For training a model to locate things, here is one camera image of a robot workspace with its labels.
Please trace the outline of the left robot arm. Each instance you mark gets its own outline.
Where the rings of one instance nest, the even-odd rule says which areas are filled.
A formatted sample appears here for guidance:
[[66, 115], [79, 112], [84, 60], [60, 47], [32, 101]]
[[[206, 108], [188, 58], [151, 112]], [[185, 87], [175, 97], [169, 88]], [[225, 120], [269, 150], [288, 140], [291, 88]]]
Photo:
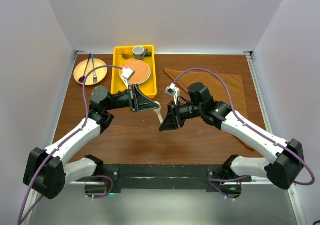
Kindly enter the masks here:
[[110, 110], [130, 108], [132, 112], [160, 110], [161, 106], [144, 95], [137, 85], [111, 94], [105, 86], [92, 90], [89, 111], [85, 118], [65, 137], [45, 149], [35, 148], [28, 157], [23, 183], [49, 200], [65, 185], [90, 178], [99, 181], [104, 175], [104, 163], [87, 155], [77, 162], [70, 159], [88, 142], [101, 135], [112, 123]]

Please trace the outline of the orange cloth napkin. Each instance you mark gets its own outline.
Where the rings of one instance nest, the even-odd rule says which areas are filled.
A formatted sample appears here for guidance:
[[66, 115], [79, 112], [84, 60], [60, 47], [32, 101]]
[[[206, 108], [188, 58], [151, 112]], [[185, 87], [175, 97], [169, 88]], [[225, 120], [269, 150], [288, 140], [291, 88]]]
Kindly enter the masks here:
[[227, 94], [227, 92], [229, 92], [235, 110], [245, 118], [248, 118], [242, 76], [231, 74], [219, 74], [218, 76], [223, 80], [223, 82], [220, 82], [218, 78], [208, 72], [191, 71], [179, 78], [176, 84], [182, 90], [187, 92], [190, 85], [194, 83], [203, 83], [203, 85], [208, 87], [214, 100], [225, 102], [227, 104], [230, 104]]

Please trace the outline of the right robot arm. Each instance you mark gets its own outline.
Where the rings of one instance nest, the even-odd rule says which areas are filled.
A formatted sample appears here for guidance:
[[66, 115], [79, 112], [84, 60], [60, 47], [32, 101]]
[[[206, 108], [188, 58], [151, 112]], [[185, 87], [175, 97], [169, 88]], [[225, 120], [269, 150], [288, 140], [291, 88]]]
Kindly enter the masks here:
[[302, 144], [292, 139], [287, 141], [253, 124], [230, 105], [215, 101], [203, 83], [188, 87], [190, 101], [179, 101], [180, 90], [171, 84], [165, 92], [173, 97], [168, 104], [167, 116], [159, 131], [180, 129], [186, 120], [201, 118], [207, 125], [227, 132], [259, 152], [261, 158], [232, 155], [223, 164], [223, 177], [230, 182], [238, 177], [254, 176], [269, 179], [280, 189], [288, 190], [304, 168]]

